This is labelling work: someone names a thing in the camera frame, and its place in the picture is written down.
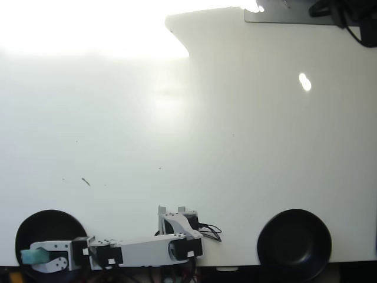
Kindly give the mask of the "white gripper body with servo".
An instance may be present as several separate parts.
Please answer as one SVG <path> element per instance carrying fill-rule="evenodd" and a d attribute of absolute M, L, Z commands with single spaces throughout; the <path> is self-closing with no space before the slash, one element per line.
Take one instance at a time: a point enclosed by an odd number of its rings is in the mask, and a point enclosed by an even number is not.
<path fill-rule="evenodd" d="M 68 267 L 64 271 L 72 271 L 71 243 L 70 241 L 57 241 L 49 245 L 49 259 L 64 257 L 68 261 Z"/>

